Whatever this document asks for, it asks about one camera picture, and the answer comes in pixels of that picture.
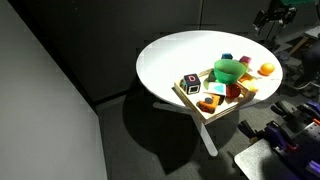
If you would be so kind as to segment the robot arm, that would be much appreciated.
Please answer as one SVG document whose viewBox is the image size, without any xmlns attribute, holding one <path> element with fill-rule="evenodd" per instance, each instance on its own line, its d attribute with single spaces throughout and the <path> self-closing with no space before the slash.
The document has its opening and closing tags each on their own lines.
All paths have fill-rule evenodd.
<svg viewBox="0 0 320 180">
<path fill-rule="evenodd" d="M 267 10 L 260 10 L 257 13 L 253 27 L 257 33 L 260 33 L 263 26 L 269 22 L 278 22 L 286 26 L 296 16 L 297 6 L 306 3 L 313 3 L 316 15 L 319 15 L 319 0 L 271 0 Z"/>
</svg>

